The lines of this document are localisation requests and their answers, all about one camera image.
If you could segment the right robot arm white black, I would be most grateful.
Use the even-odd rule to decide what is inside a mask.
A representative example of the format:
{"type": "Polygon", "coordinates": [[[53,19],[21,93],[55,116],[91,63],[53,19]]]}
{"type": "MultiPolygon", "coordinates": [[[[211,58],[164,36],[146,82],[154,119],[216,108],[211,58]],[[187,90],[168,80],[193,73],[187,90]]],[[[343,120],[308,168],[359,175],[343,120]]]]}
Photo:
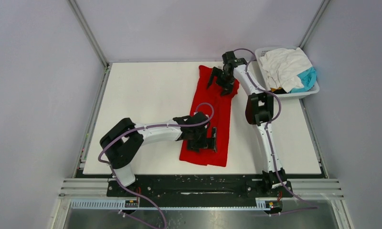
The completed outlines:
{"type": "Polygon", "coordinates": [[[222,55],[223,67],[214,67],[209,78],[207,87],[215,84],[221,88],[221,96],[229,95],[236,91],[236,83],[244,89],[248,95],[245,117],[252,126],[261,146],[261,152],[265,159],[263,174],[263,192],[270,197],[275,196],[284,187],[287,191],[287,178],[282,163],[277,155],[272,134],[272,122],[279,117],[280,112],[274,114],[274,100],[279,99],[266,90],[248,72],[248,62],[245,58],[237,58],[233,51],[227,51],[222,55]]]}

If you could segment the red t shirt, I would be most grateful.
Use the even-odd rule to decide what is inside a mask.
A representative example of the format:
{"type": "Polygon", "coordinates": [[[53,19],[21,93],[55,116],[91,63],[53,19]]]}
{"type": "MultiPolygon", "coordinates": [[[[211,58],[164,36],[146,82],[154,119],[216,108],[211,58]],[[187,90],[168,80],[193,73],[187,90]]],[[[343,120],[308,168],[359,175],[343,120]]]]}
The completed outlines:
{"type": "Polygon", "coordinates": [[[190,114],[199,111],[205,115],[211,115],[211,108],[202,103],[209,103],[213,106],[214,115],[210,120],[207,134],[208,137],[211,137],[213,129],[216,129],[216,150],[201,149],[199,152],[196,152],[187,149],[187,143],[183,142],[179,160],[202,166],[225,167],[230,138],[231,104],[233,97],[237,95],[239,82],[235,81],[233,91],[230,94],[222,96],[222,88],[216,83],[207,87],[211,73],[212,68],[204,65],[199,66],[199,80],[194,93],[190,114]]]}

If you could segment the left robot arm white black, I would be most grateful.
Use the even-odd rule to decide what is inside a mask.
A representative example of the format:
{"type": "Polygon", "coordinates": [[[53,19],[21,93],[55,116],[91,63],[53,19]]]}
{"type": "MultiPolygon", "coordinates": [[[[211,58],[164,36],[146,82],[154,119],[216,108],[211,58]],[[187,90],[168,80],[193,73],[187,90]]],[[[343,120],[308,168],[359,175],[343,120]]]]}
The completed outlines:
{"type": "Polygon", "coordinates": [[[127,117],[100,139],[101,155],[105,155],[107,160],[99,161],[112,169],[119,181],[118,190],[131,196],[136,192],[137,184],[130,163],[142,146],[161,141],[184,141],[190,151],[198,153],[209,149],[216,152],[216,137],[217,127],[211,125],[210,117],[203,112],[155,124],[136,124],[127,117]]]}

